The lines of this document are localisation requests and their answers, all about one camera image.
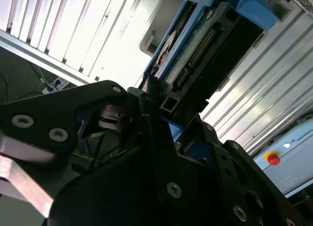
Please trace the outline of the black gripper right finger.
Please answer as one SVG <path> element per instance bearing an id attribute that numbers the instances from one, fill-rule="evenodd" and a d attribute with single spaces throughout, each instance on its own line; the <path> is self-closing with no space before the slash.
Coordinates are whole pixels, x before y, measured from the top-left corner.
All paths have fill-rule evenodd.
<path id="1" fill-rule="evenodd" d="M 209 226 L 306 226 L 297 211 L 235 141 L 221 143 L 213 127 L 195 116 L 186 156 L 206 166 L 201 206 Z"/>

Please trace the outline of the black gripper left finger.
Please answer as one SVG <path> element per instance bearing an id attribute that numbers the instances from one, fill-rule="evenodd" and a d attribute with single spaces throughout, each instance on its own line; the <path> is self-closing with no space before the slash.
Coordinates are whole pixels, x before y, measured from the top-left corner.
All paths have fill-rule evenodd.
<path id="1" fill-rule="evenodd" d="M 1 105 L 0 192 L 48 217 L 78 142 L 129 129 L 141 93 L 105 80 Z"/>

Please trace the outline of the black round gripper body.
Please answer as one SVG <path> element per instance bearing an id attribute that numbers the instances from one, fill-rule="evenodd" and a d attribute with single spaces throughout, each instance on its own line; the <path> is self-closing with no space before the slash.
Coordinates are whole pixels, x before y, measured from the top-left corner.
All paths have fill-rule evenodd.
<path id="1" fill-rule="evenodd" d="M 160 199 L 152 163 L 135 147 L 67 184 L 56 197 L 50 226 L 230 226 L 232 209 L 223 202 L 211 167 L 177 156 L 181 197 L 166 183 Z"/>

